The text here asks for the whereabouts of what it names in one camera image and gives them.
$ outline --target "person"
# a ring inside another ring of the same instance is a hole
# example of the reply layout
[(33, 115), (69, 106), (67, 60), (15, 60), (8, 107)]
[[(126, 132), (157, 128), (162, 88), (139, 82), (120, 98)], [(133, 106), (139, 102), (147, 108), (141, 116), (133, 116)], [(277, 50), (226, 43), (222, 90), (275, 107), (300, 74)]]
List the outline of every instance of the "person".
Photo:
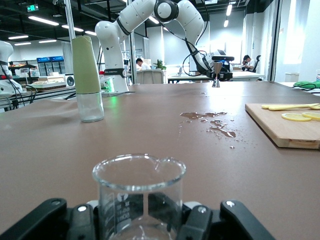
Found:
[(141, 70), (151, 69), (151, 67), (150, 67), (148, 64), (146, 64), (144, 61), (142, 61), (141, 58), (137, 58), (137, 59), (135, 60), (135, 63), (136, 63), (139, 67), (141, 67)]
[(242, 67), (243, 71), (251, 71), (254, 69), (256, 61), (254, 59), (251, 59), (249, 57), (249, 55), (245, 55), (243, 58), (243, 62), (242, 64), (244, 64), (244, 66)]

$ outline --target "black office chair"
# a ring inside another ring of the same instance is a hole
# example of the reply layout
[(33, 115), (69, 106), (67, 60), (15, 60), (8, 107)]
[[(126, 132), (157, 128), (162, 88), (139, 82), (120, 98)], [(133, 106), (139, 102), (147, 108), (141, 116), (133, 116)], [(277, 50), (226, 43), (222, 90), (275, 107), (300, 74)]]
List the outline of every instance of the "black office chair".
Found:
[(260, 62), (260, 57), (261, 57), (261, 55), (258, 55), (256, 57), (256, 62), (255, 62), (254, 68), (252, 69), (253, 73), (255, 73), (257, 71), (257, 66), (258, 66), (258, 62)]

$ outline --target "lemon slice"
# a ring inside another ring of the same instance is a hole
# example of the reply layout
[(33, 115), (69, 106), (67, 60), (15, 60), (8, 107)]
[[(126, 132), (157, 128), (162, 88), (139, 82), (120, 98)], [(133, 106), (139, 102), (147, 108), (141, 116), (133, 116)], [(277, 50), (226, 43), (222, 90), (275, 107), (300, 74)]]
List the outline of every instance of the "lemon slice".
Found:
[(303, 112), (302, 116), (306, 117), (306, 118), (312, 118), (312, 120), (318, 120), (320, 121), (320, 113), (316, 113), (316, 112)]
[(297, 121), (297, 122), (311, 121), (310, 117), (305, 117), (305, 116), (302, 116), (301, 114), (297, 114), (297, 113), (283, 113), (283, 114), (281, 114), (281, 117), (283, 119)]

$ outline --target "office chair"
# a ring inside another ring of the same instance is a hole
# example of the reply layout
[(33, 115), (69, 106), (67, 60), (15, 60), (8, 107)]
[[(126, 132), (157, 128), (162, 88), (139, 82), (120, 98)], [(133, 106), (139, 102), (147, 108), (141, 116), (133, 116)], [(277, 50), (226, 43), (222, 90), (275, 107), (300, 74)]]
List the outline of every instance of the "office chair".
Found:
[(136, 72), (137, 84), (163, 84), (164, 72), (159, 69), (148, 69)]
[(256, 57), (256, 62), (255, 62), (254, 68), (252, 69), (253, 73), (255, 73), (257, 71), (257, 66), (258, 66), (258, 62), (260, 62), (260, 57), (261, 57), (261, 55), (258, 55)]

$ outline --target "ceiling light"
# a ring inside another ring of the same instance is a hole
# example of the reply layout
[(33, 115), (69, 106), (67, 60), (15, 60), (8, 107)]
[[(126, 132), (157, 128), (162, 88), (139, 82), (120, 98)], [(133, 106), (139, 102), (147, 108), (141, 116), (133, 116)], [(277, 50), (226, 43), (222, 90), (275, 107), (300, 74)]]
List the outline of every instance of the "ceiling light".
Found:
[(53, 40), (44, 40), (44, 41), (39, 41), (40, 44), (45, 44), (45, 43), (54, 43), (57, 40), (53, 39)]
[(94, 31), (85, 31), (85, 33), (93, 36), (97, 36), (97, 34)]
[(20, 45), (29, 45), (31, 42), (22, 42), (22, 43), (16, 43), (14, 44), (15, 46), (20, 46)]
[(209, 4), (217, 4), (218, 0), (208, 0), (208, 1), (204, 1), (205, 5), (209, 5)]
[(23, 36), (11, 36), (11, 37), (8, 37), (8, 39), (25, 39), (25, 38), (28, 38), (29, 36), (27, 35), (23, 35)]
[(225, 20), (223, 26), (226, 28), (229, 24), (229, 20)]
[[(62, 25), (61, 27), (65, 28), (65, 29), (69, 29), (69, 26), (68, 25)], [(81, 29), (81, 28), (77, 28), (77, 27), (73, 27), (73, 29), (75, 31), (78, 31), (78, 32), (83, 32), (84, 30)]]
[(159, 24), (159, 21), (155, 19), (154, 17), (150, 16), (149, 19), (154, 22), (155, 24)]
[(38, 21), (38, 22), (41, 22), (41, 23), (44, 23), (44, 24), (50, 24), (50, 25), (53, 25), (53, 26), (58, 26), (59, 25), (59, 23), (57, 23), (55, 21), (50, 21), (50, 20), (43, 19), (43, 18), (40, 18), (40, 17), (37, 17), (37, 16), (29, 16), (29, 19), (32, 19), (32, 20), (35, 20), (35, 21)]
[(231, 14), (231, 9), (232, 9), (232, 5), (229, 4), (229, 5), (228, 5), (228, 8), (226, 9), (226, 15), (227, 15), (227, 16), (230, 16), (230, 14)]

